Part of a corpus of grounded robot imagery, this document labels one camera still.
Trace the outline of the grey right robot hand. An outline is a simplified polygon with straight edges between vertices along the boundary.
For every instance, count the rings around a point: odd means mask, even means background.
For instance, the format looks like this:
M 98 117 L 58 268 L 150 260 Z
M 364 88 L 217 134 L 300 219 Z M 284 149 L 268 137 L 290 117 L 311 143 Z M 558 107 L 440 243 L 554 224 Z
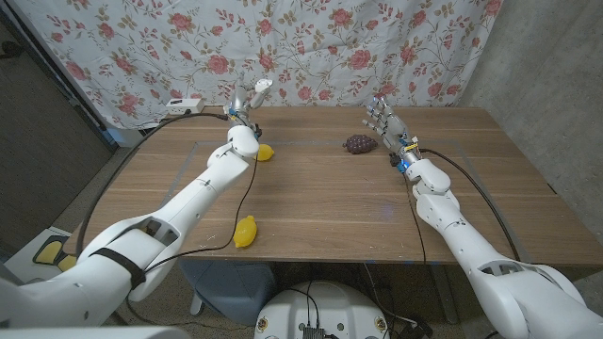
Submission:
M 411 137 L 406 123 L 398 117 L 384 97 L 374 97 L 367 105 L 367 114 L 373 122 L 362 120 L 369 129 L 375 131 L 390 151 L 390 164 L 401 173 L 420 160 L 418 140 Z

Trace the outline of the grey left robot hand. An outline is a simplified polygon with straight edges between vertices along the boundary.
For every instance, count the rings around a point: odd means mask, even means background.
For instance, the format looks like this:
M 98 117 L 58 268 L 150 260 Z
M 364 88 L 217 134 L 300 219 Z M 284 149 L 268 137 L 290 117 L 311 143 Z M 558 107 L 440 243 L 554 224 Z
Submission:
M 250 111 L 260 107 L 269 94 L 272 81 L 259 79 L 255 84 L 244 82 L 244 73 L 241 73 L 235 82 L 235 90 L 231 95 L 230 104 L 226 113 L 233 122 L 250 127 L 256 138 L 262 135 L 261 128 L 250 119 Z

